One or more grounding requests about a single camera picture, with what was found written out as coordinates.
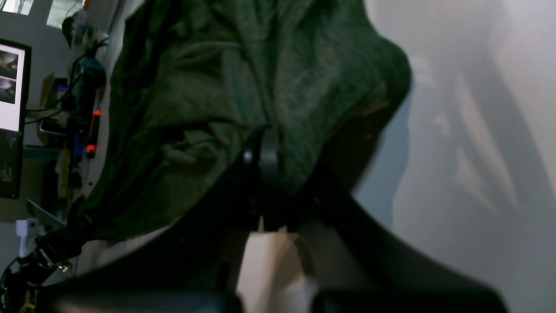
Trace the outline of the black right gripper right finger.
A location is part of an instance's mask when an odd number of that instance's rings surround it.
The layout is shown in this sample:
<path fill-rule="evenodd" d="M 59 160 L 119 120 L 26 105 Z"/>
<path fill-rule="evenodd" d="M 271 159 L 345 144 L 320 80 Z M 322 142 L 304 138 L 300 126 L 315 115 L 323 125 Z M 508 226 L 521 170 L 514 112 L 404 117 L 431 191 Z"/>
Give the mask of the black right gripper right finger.
<path fill-rule="evenodd" d="M 311 313 L 506 313 L 501 296 L 425 256 L 372 218 L 325 164 L 296 200 Z"/>

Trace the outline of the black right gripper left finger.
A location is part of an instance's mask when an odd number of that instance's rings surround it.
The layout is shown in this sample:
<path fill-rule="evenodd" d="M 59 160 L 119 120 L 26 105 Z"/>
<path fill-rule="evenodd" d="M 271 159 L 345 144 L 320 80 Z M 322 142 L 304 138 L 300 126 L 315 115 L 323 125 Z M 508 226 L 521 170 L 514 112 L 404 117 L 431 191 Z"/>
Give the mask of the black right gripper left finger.
<path fill-rule="evenodd" d="M 135 251 L 44 289 L 41 313 L 241 313 L 235 295 L 249 234 L 263 227 L 278 177 L 266 130 L 173 226 Z"/>

